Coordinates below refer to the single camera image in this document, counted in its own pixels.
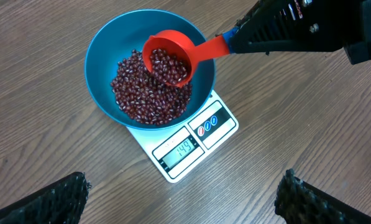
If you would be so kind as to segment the blue metal bowl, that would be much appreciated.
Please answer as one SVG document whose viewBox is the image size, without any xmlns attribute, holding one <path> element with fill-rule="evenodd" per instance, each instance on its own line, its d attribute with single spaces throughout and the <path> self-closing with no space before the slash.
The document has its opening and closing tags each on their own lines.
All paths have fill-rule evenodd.
<svg viewBox="0 0 371 224">
<path fill-rule="evenodd" d="M 179 118 L 160 126 L 141 124 L 119 109 L 110 86 L 117 74 L 118 62 L 129 57 L 132 49 L 140 50 L 150 35 L 167 29 L 184 33 L 196 45 L 206 40 L 195 25 L 178 14 L 159 9 L 139 9 L 109 21 L 89 45 L 84 74 L 90 95 L 105 114 L 124 126 L 141 130 L 177 126 L 201 111 L 214 89 L 216 65 L 214 60 L 208 60 L 199 63 L 191 79 L 190 103 Z"/>
</svg>

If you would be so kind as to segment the red beans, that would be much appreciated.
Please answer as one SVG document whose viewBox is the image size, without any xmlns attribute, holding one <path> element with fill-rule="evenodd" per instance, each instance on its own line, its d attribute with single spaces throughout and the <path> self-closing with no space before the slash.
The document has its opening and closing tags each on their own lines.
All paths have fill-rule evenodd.
<svg viewBox="0 0 371 224">
<path fill-rule="evenodd" d="M 141 124 L 163 125 L 179 118 L 191 100 L 192 84 L 175 85 L 189 77 L 188 63 L 154 49 L 149 55 L 148 71 L 142 53 L 134 49 L 131 56 L 118 62 L 117 75 L 111 82 L 116 104 L 130 119 Z"/>
</svg>

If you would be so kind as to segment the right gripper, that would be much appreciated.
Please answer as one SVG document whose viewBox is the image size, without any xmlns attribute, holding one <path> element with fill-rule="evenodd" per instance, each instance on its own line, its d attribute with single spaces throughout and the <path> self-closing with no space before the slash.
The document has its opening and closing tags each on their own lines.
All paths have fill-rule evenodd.
<svg viewBox="0 0 371 224">
<path fill-rule="evenodd" d="M 257 1 L 229 38 L 235 54 L 333 52 L 371 60 L 371 0 Z"/>
</svg>

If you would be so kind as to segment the red scoop blue handle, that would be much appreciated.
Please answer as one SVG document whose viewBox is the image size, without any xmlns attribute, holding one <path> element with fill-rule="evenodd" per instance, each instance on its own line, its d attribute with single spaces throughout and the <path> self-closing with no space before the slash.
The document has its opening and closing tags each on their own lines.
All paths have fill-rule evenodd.
<svg viewBox="0 0 371 224">
<path fill-rule="evenodd" d="M 155 49 L 167 50 L 186 61 L 188 77 L 175 84 L 181 88 L 192 79 L 200 62 L 233 53 L 229 41 L 237 31 L 238 28 L 235 27 L 211 40 L 195 45 L 187 35 L 177 30 L 163 30 L 147 39 L 142 48 L 142 59 L 150 72 L 153 68 L 150 56 Z"/>
</svg>

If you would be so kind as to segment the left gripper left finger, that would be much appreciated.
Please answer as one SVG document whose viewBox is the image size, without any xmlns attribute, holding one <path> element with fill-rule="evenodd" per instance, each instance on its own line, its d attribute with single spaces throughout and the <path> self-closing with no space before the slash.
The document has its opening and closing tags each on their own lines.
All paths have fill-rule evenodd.
<svg viewBox="0 0 371 224">
<path fill-rule="evenodd" d="M 90 188 L 84 173 L 74 172 L 0 209 L 0 223 L 78 224 Z"/>
</svg>

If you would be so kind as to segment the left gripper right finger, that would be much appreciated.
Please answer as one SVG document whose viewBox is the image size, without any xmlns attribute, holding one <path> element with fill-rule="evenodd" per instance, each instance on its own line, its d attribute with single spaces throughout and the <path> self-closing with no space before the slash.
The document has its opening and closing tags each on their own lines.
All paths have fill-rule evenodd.
<svg viewBox="0 0 371 224">
<path fill-rule="evenodd" d="M 371 224 L 371 217 L 295 176 L 288 169 L 274 202 L 275 214 L 288 224 Z"/>
</svg>

